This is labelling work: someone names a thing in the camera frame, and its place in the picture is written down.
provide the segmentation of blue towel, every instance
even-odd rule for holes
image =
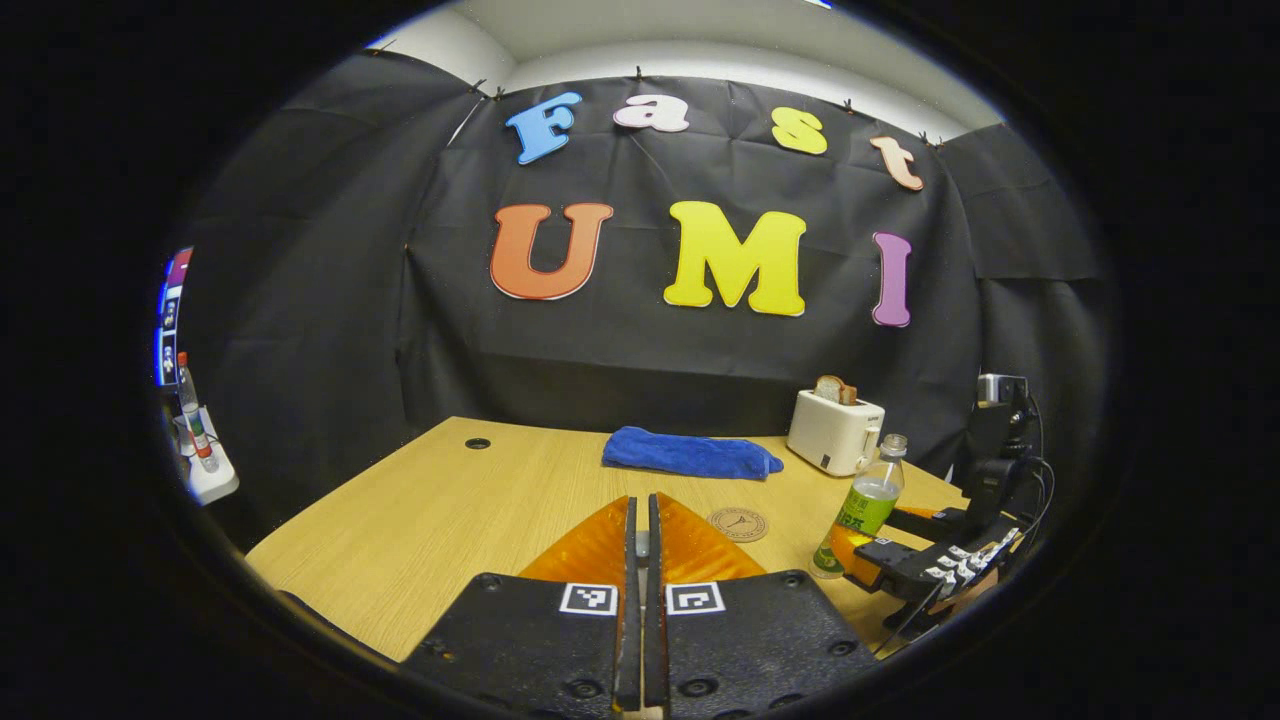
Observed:
[[[609,436],[604,443],[604,464],[750,480],[763,480],[782,469],[781,460],[750,441],[662,436],[630,425]]]

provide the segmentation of orange letter u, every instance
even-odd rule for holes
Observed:
[[[529,260],[538,225],[552,215],[545,205],[508,205],[494,214],[498,240],[493,243],[489,277],[498,290],[524,300],[559,300],[577,292],[591,277],[600,225],[613,217],[613,208],[600,202],[577,202],[564,208],[570,220],[568,252],[554,273],[535,270]]]

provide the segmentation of pink letter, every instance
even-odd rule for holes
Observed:
[[[872,310],[872,319],[877,325],[905,328],[911,322],[911,311],[906,309],[906,256],[911,254],[911,243],[887,232],[872,237],[881,249],[881,301]]]

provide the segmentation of screw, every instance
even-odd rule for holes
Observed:
[[[716,680],[699,678],[680,685],[680,694],[686,697],[703,697],[716,692]]]
[[[568,684],[568,694],[580,698],[589,698],[600,694],[600,685],[591,680],[573,680]]]

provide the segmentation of letter m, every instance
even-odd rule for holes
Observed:
[[[680,264],[676,282],[662,293],[668,304],[710,305],[712,291],[704,282],[710,268],[721,299],[730,307],[737,306],[748,283],[759,273],[755,291],[748,297],[751,310],[804,314],[797,272],[804,220],[787,213],[765,213],[746,242],[741,242],[724,213],[712,202],[676,202],[671,215],[680,220]]]

